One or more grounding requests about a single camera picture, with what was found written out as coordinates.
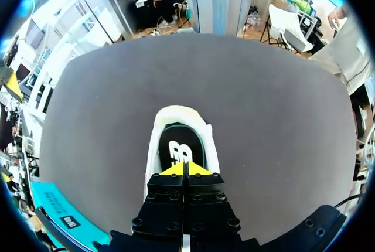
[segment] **desk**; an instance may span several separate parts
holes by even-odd
[[[157,25],[160,14],[153,5],[153,0],[144,2],[143,7],[137,8],[136,1],[130,5],[130,12],[137,24],[137,30],[152,28]]]
[[[43,125],[41,180],[102,230],[131,234],[154,118],[172,104],[211,123],[243,239],[268,242],[347,198],[356,138],[339,79],[256,40],[201,34],[139,38],[72,60]]]

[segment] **black cable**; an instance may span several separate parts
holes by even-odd
[[[352,196],[349,196],[348,198],[344,199],[343,201],[341,201],[340,203],[338,203],[335,208],[338,208],[340,207],[341,205],[344,205],[346,202],[348,201],[351,201],[353,199],[356,199],[356,198],[362,198],[364,196],[364,194],[362,193],[358,193],[357,195],[352,195]]]

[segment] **white chair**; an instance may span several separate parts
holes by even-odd
[[[260,39],[262,42],[265,31],[267,30],[268,39],[263,41],[268,44],[276,44],[288,50],[295,49],[298,53],[310,51],[313,45],[309,43],[299,27],[299,19],[296,13],[287,12],[274,5],[268,7],[269,17],[265,23],[264,30]]]

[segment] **white shoe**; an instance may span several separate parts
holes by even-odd
[[[171,22],[167,22],[166,20],[162,20],[162,22],[159,24],[159,27],[160,28],[164,28],[166,26],[171,26],[171,25],[174,25],[176,23],[175,20],[171,21]]]
[[[144,198],[152,174],[182,161],[193,161],[211,173],[220,173],[211,124],[206,124],[190,107],[171,105],[162,108],[155,117],[148,148]]]

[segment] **metal pole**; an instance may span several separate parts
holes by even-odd
[[[99,23],[100,27],[102,28],[102,30],[105,32],[105,34],[108,36],[108,38],[110,39],[110,41],[112,42],[112,44],[114,44],[115,42],[112,40],[112,38],[110,37],[110,35],[108,34],[108,32],[104,29],[103,25],[100,23],[98,17],[95,15],[94,11],[92,10],[92,8],[90,7],[90,5],[87,3],[86,0],[83,0],[85,2],[85,4],[87,5],[88,9],[90,10],[90,12],[93,14],[94,18],[97,20],[97,22]]]
[[[302,18],[301,18],[301,20],[299,21],[299,25],[301,25],[302,22],[304,21],[304,18],[305,18],[305,16],[306,16],[306,12],[307,12],[307,7],[308,7],[308,5],[310,5],[310,2],[311,2],[311,0],[307,0],[307,6],[306,6],[306,8],[305,8],[305,10],[304,10],[304,13],[302,14]]]

